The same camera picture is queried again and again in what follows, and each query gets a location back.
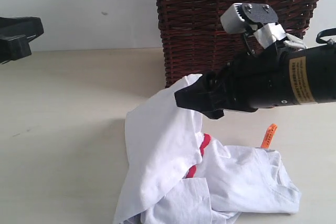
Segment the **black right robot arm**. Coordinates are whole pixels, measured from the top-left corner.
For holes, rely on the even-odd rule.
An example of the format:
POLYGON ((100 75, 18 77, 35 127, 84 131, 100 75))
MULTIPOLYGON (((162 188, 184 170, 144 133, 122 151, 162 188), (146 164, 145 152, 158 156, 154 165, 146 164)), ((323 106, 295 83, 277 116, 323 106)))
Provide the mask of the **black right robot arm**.
POLYGON ((221 71, 175 92, 176 105, 212 120, 225 110, 256 112, 279 106, 335 102, 335 47, 292 51, 270 46, 238 55, 221 71))

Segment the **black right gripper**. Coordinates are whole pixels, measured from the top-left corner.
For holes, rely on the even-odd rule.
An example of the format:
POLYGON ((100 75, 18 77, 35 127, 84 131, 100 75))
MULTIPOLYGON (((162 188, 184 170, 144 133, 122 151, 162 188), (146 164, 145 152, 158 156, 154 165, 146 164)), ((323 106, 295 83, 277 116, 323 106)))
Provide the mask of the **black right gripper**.
POLYGON ((257 56, 241 54, 218 73, 201 76, 174 93, 176 105, 220 119, 224 110, 255 112, 291 105, 288 62, 291 50, 268 48, 257 56))

